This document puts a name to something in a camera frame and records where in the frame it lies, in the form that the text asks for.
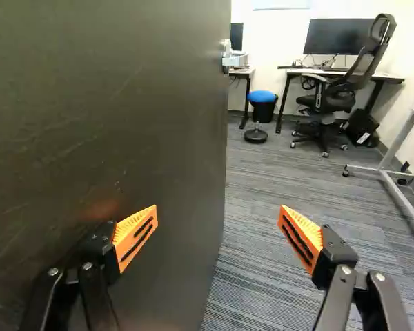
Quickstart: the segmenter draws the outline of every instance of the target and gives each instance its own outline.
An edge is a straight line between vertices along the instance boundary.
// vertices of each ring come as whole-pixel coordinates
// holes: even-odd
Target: office chair
[[[298,104],[306,106],[300,112],[308,113],[311,122],[298,123],[292,135],[299,137],[290,144],[291,148],[296,147],[299,142],[314,141],[321,148],[322,156],[329,156],[328,143],[337,138],[336,134],[333,137],[329,134],[331,124],[335,122],[334,112],[351,113],[355,104],[355,91],[369,82],[388,47],[395,27],[392,15],[379,14],[370,27],[368,38],[355,63],[343,77],[331,80],[318,74],[302,74],[315,82],[315,94],[296,99]],[[348,145],[342,144],[340,148],[346,150]]]

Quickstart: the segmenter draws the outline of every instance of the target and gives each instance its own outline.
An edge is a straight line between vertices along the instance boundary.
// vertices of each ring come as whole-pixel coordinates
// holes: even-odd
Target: black monitor
[[[357,55],[374,19],[312,19],[304,54]]]
[[[242,32],[244,31],[243,23],[232,23],[230,27],[230,40],[232,41],[233,50],[242,50]]]

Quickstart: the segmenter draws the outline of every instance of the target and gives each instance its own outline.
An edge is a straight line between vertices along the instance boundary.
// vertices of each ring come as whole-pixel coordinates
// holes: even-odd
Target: desk leg
[[[382,88],[384,86],[384,81],[376,81],[374,90],[371,92],[370,97],[368,98],[368,102],[366,103],[365,110],[368,114],[371,113],[371,110],[373,110],[374,104],[377,101],[377,97],[380,94],[380,91],[382,91]]]
[[[279,108],[279,115],[277,115],[277,120],[276,120],[276,133],[277,134],[281,133],[281,119],[282,119],[282,114],[284,113],[284,107],[285,107],[285,101],[287,100],[288,89],[290,88],[290,80],[291,80],[291,77],[287,75],[287,80],[285,81],[284,92],[282,93],[281,107]]]
[[[248,93],[250,93],[250,77],[247,77],[247,88],[246,88],[246,105],[244,108],[244,116],[242,117],[239,129],[244,129],[248,120]]]

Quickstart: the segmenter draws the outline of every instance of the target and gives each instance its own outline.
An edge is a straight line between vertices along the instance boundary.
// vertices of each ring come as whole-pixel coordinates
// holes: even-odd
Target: standing desk
[[[281,119],[282,114],[284,113],[284,107],[285,107],[285,101],[287,100],[287,94],[288,94],[288,88],[290,87],[291,79],[295,77],[300,77],[301,74],[318,74],[323,77],[340,77],[344,76],[346,72],[344,71],[324,71],[320,69],[314,69],[314,68],[292,68],[292,69],[286,69],[287,71],[287,80],[285,82],[284,92],[282,94],[282,102],[281,107],[279,108],[279,116],[277,117],[276,121],[276,133],[281,133]],[[370,97],[368,98],[368,101],[366,102],[365,110],[369,113],[374,107],[375,102],[377,101],[377,97],[379,96],[380,91],[382,91],[382,87],[385,83],[390,84],[401,84],[404,82],[405,79],[391,75],[386,74],[382,72],[376,72],[372,77],[371,81],[375,83],[374,90],[371,92]]]
[[[237,77],[238,79],[244,78],[247,81],[246,105],[244,108],[244,115],[239,125],[239,129],[244,129],[246,126],[247,120],[248,120],[248,93],[250,93],[251,79],[252,79],[254,72],[255,72],[255,69],[250,67],[250,68],[245,68],[245,69],[230,69],[228,73],[229,77]]]

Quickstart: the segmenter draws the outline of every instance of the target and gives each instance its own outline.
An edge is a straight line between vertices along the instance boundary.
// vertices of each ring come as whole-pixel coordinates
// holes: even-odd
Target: gray carpet
[[[251,145],[239,120],[230,116],[228,124],[224,241],[201,330],[312,329],[323,293],[276,226],[281,204],[331,224],[359,254],[358,269],[392,275],[414,330],[414,233],[407,216],[374,177],[341,176],[345,163],[377,165],[379,152],[333,148],[323,159],[313,144],[293,150],[292,123],[280,136],[274,123],[265,125],[268,142]],[[405,193],[414,203],[413,193]],[[361,329],[352,308],[347,330]]]

